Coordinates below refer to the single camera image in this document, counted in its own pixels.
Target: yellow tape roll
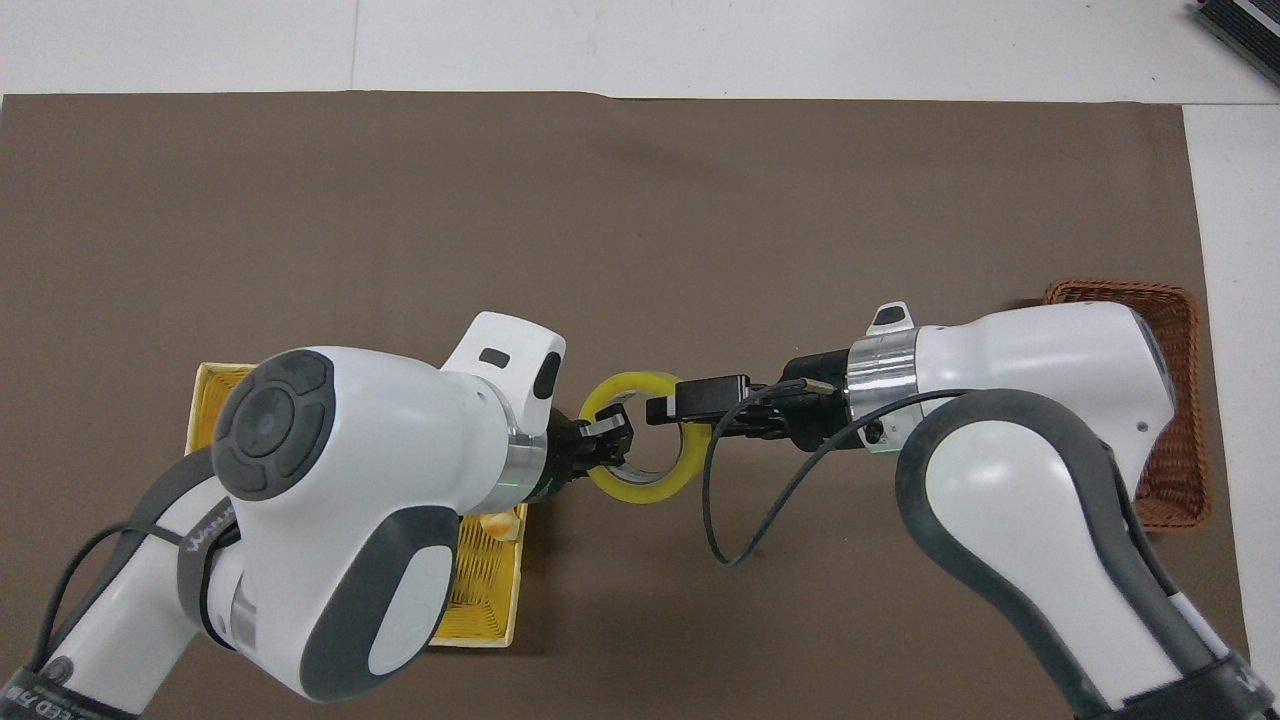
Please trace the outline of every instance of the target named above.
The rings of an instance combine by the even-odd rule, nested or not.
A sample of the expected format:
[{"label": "yellow tape roll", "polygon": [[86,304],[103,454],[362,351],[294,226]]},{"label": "yellow tape roll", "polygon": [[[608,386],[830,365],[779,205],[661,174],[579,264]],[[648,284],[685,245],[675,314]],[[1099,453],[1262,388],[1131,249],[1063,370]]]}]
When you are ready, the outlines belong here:
[{"label": "yellow tape roll", "polygon": [[[680,378],[667,373],[618,373],[586,396],[586,402],[582,404],[582,413],[579,416],[594,423],[595,414],[614,402],[625,402],[637,393],[654,397],[673,395],[678,382]],[[676,495],[676,491],[685,487],[689,480],[694,479],[694,475],[701,471],[710,438],[710,427],[681,423],[680,456],[676,459],[676,466],[653,482],[644,484],[627,482],[618,475],[617,470],[605,466],[591,468],[588,474],[600,489],[616,500],[635,505],[659,502]]]}]

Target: robotic arm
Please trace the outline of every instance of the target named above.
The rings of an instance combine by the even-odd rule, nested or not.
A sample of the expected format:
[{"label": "robotic arm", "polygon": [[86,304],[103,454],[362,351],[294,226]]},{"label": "robotic arm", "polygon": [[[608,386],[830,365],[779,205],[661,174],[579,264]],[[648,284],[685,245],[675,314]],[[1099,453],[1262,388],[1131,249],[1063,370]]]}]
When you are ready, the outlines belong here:
[{"label": "robotic arm", "polygon": [[[717,421],[801,450],[870,419],[840,447],[901,451],[911,537],[1012,623],[1076,717],[1276,716],[1275,696],[1178,591],[1134,515],[1175,397],[1129,309],[1068,304],[916,328],[890,304],[849,350],[797,357],[780,383],[801,377],[840,392],[785,395],[726,420],[759,386],[692,380],[675,402],[650,401],[649,418]],[[975,392],[877,415],[948,388]]]},{"label": "robotic arm", "polygon": [[[591,424],[550,407],[563,348],[483,314],[439,370],[337,347],[268,360],[228,400],[212,447],[143,497],[132,520],[152,534],[125,536],[52,651],[5,688],[0,717],[136,716],[197,632],[311,700],[375,688],[434,633],[460,514],[545,500],[622,464],[620,406]],[[692,380],[652,400],[648,421],[901,451],[911,536],[1010,619],[1080,719],[1275,717],[1271,692],[1178,593],[1133,516],[1174,397],[1128,309],[916,328],[891,304],[849,350],[797,357],[782,379],[820,392],[739,413],[760,386]],[[951,388],[975,392],[877,414]]]},{"label": "robotic arm", "polygon": [[310,700],[379,685],[434,634],[460,515],[550,497],[613,452],[616,428],[552,409],[563,352],[484,313],[440,369],[347,347],[266,360],[212,446],[138,503],[151,534],[123,538],[0,717],[133,717],[197,632]]}]

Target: yellow basket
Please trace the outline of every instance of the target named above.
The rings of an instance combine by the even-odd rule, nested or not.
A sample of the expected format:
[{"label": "yellow basket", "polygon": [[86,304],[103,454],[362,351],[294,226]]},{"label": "yellow basket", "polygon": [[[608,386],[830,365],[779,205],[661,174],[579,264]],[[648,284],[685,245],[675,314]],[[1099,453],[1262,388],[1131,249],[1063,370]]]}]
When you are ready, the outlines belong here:
[{"label": "yellow basket", "polygon": [[[214,424],[227,396],[253,365],[201,363],[196,370],[196,389],[191,397],[187,423],[187,452],[214,441]],[[516,628],[516,601],[520,597],[520,561],[525,548],[527,506],[515,510],[520,518],[515,541],[502,542],[480,527],[477,516],[462,518],[453,592],[440,626],[431,638],[434,646],[508,647]]]}]

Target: small object in basket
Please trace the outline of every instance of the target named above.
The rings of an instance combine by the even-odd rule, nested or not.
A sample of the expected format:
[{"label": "small object in basket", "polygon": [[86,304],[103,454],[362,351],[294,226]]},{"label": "small object in basket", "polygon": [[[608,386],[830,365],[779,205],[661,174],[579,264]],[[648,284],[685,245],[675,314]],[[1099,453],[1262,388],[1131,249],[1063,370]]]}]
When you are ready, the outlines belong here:
[{"label": "small object in basket", "polygon": [[480,527],[495,541],[512,542],[520,538],[520,518],[511,510],[480,515]]}]

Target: white table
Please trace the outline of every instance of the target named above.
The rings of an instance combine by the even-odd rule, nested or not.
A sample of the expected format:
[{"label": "white table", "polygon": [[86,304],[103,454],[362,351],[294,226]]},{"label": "white table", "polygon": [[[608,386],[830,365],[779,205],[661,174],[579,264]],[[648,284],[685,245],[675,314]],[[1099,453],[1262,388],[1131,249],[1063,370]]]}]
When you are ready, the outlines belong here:
[{"label": "white table", "polygon": [[1167,0],[0,0],[0,92],[579,90],[1176,102],[1244,620],[1280,682],[1280,88]]}]

